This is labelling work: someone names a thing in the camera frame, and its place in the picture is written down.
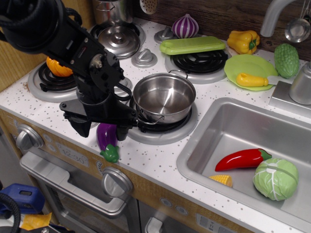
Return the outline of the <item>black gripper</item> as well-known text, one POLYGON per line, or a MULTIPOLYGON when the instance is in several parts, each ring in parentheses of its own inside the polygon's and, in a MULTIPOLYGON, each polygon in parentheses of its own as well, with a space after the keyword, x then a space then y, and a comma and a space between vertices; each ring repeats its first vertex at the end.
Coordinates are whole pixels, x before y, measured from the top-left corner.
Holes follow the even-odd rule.
POLYGON ((96 122, 117 125, 117 140, 123 141, 138 117, 136 110, 120 102, 112 94, 97 103, 79 97, 75 100, 64 101, 59 107, 64 112, 65 119, 82 137, 89 136, 91 124, 96 122))

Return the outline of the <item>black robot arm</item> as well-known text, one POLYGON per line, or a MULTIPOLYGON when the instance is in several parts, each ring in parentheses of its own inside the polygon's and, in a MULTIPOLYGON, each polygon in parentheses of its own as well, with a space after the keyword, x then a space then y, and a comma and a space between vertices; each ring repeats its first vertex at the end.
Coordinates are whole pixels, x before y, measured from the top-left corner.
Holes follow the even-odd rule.
POLYGON ((15 49, 42 53, 73 71, 77 99, 60 104, 76 132, 88 137, 93 122, 114 124, 123 141, 136 126, 137 112, 115 95, 124 79, 116 56, 68 16, 60 0, 3 0, 1 40, 15 49))

